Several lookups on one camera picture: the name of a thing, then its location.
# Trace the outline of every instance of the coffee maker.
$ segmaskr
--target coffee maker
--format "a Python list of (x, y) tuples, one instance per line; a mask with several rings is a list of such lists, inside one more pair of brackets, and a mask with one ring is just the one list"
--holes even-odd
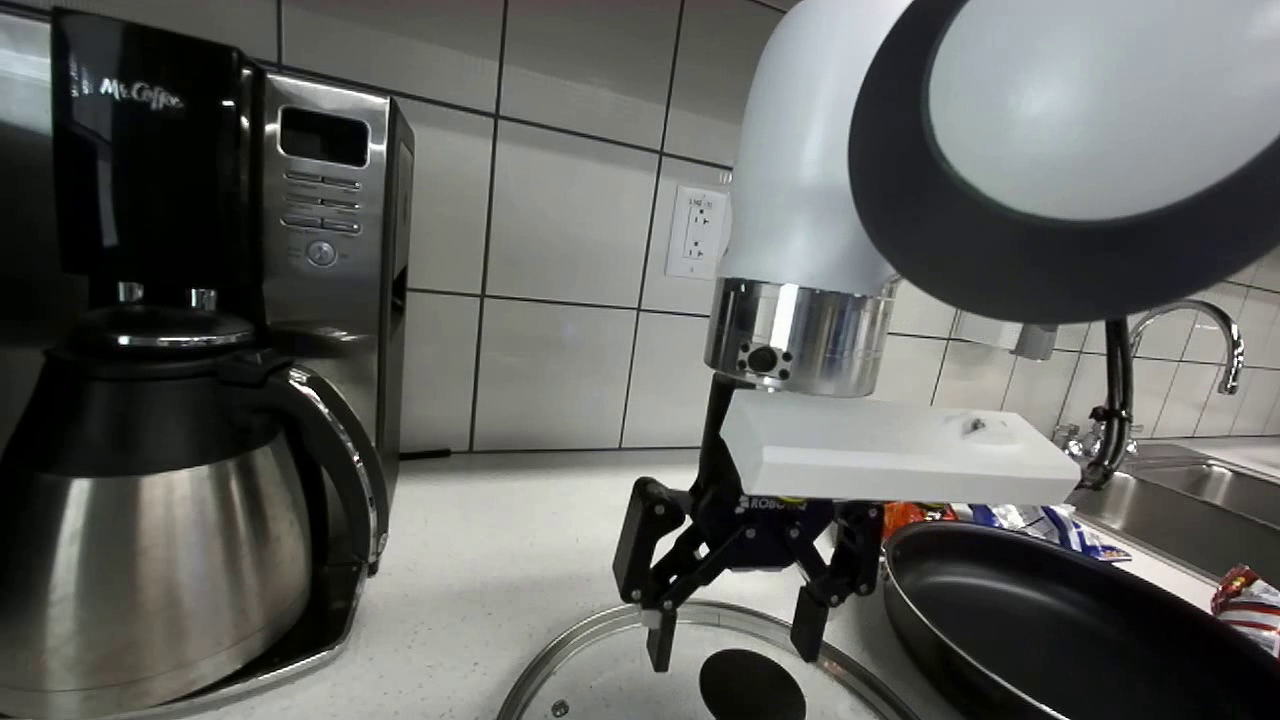
[(0, 712), (319, 667), (389, 534), (400, 108), (87, 11), (0, 16), (0, 57), (28, 98), (0, 105), (28, 192), (0, 234), (28, 303), (0, 310)]

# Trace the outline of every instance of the kitchen counter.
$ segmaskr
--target kitchen counter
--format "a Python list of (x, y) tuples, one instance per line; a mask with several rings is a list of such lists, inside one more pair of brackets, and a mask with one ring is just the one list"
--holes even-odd
[[(657, 474), (685, 489), (690, 467), (690, 453), (402, 465), (384, 570), (363, 590), (346, 651), (311, 676), (198, 715), (493, 720), (551, 634), (621, 608), (613, 547), (630, 479)], [(1142, 547), (1128, 551), (1135, 570), (1204, 608), (1208, 581), (1186, 581)], [(799, 570), (751, 570), (714, 581), (701, 600), (787, 619), (797, 588)], [(952, 715), (891, 645), (880, 611), (880, 595), (848, 600), (832, 611), (826, 638), (919, 715)]]

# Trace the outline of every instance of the stainless steel sink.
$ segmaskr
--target stainless steel sink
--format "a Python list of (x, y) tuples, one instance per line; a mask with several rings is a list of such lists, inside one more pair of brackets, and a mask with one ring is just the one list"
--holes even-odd
[(1070, 504), (1208, 577), (1251, 562), (1280, 581), (1280, 485), (1217, 467), (1198, 453), (1142, 448), (1112, 485), (1077, 490)]

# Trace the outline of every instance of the frying pan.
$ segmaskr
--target frying pan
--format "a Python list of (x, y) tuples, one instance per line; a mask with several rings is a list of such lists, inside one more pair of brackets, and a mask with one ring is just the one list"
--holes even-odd
[(1280, 712), (1271, 656), (1119, 567), (964, 524), (906, 529), (882, 567), (891, 633), (964, 715)]

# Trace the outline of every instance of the electrical outlet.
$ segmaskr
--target electrical outlet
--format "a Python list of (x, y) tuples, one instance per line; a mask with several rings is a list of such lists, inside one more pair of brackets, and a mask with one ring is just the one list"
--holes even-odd
[(722, 253), (726, 195), (707, 187), (676, 192), (669, 277), (714, 277)]

